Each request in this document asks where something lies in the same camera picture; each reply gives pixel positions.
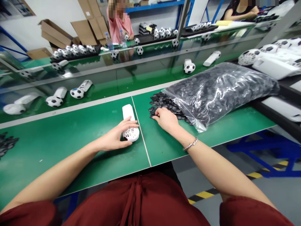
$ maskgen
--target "plastic bottle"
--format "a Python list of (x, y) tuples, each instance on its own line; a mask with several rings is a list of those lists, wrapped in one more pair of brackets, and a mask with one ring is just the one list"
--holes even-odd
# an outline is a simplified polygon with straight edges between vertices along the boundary
[(124, 36), (124, 33), (123, 33), (122, 29), (120, 29), (120, 42), (121, 42), (121, 45), (122, 45), (123, 48), (127, 47), (125, 36)]
[(110, 51), (113, 51), (114, 46), (113, 46), (112, 40), (111, 40), (111, 38), (110, 38), (110, 36), (107, 32), (105, 33), (105, 35), (106, 35), (107, 46), (108, 46)]

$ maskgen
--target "clear plastic bag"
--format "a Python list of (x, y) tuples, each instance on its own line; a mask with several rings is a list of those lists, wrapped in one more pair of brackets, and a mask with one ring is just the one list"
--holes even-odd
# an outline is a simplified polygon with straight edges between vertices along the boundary
[(229, 62), (184, 79), (162, 90), (198, 132), (207, 130), (230, 111), (251, 100), (279, 92), (277, 80)]

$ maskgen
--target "blue shelf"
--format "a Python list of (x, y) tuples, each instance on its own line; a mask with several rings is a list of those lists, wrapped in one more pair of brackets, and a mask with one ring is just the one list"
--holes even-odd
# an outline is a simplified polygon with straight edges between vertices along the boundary
[(125, 12), (131, 13), (131, 12), (143, 11), (143, 10), (148, 10), (148, 9), (184, 5), (184, 3), (185, 3), (185, 0), (180, 0), (180, 1), (175, 1), (175, 2), (167, 2), (167, 3), (159, 3), (159, 4), (153, 4), (153, 5), (147, 5), (147, 6), (139, 6), (139, 7), (133, 7), (133, 8), (126, 8)]

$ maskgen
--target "woman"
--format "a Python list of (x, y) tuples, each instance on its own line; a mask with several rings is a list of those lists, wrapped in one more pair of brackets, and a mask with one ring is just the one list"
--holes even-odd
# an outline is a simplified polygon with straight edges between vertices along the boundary
[(109, 0), (108, 1), (108, 22), (112, 42), (121, 43), (120, 29), (129, 36), (129, 40), (134, 39), (134, 32), (129, 16), (124, 12), (128, 0)]
[[(233, 164), (185, 131), (168, 109), (158, 108), (153, 119), (186, 148), (201, 172), (220, 191), (221, 225), (293, 225)], [(138, 127), (137, 121), (129, 120), (130, 117), (123, 120), (29, 184), (0, 212), (0, 225), (59, 225), (52, 202), (97, 152), (132, 144), (120, 141), (123, 131)], [(203, 214), (189, 204), (178, 183), (177, 177), (167, 171), (142, 171), (114, 180), (80, 204), (64, 225), (209, 226)]]
[(251, 20), (256, 18), (259, 10), (255, 4), (249, 2), (250, 0), (231, 0), (220, 20)]

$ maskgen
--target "hand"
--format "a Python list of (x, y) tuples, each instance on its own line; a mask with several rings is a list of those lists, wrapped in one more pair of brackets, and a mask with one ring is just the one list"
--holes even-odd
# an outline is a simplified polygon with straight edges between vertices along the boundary
[(129, 40), (134, 40), (134, 34), (131, 34)]
[(171, 134), (177, 130), (180, 125), (175, 114), (169, 111), (167, 108), (158, 108), (155, 113), (156, 116), (153, 116), (159, 126), (162, 127), (166, 132)]
[(120, 141), (121, 133), (129, 128), (138, 128), (139, 125), (136, 123), (138, 121), (130, 121), (131, 116), (122, 120), (116, 127), (111, 129), (108, 133), (102, 137), (92, 141), (87, 146), (95, 152), (99, 151), (112, 151), (120, 148), (125, 148), (130, 146), (132, 142), (130, 141)]
[(257, 13), (250, 11), (246, 14), (246, 19), (253, 19), (253, 18), (256, 18), (257, 16), (258, 16)]

